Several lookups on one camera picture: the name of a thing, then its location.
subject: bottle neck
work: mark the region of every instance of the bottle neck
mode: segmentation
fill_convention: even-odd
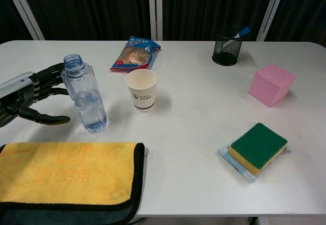
[[[85,64],[79,54],[67,55],[64,59],[65,69],[70,75],[81,74],[84,70]]]

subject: cable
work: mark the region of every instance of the cable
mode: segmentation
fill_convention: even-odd
[[[254,216],[249,225],[254,225],[255,221],[258,219],[258,216]]]
[[[134,221],[134,222],[132,222],[132,223],[128,223],[127,225],[133,225],[133,224],[139,223],[139,222],[141,222],[141,221],[145,221],[147,218],[148,218],[148,217],[143,217],[143,218],[139,219],[138,221]]]

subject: sponge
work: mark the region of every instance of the sponge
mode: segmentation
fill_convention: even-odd
[[[257,123],[228,148],[228,153],[251,174],[257,176],[279,154],[287,140],[262,123]]]

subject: mesh pen holder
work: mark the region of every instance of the mesh pen holder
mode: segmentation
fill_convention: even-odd
[[[235,25],[222,25],[218,29],[212,59],[222,66],[233,66],[237,60],[243,39],[233,38],[242,28]]]

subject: plastic water bottle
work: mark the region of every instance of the plastic water bottle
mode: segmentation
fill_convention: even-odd
[[[83,126],[89,132],[101,131],[107,126],[107,119],[93,68],[78,54],[67,55],[64,62],[61,77]]]

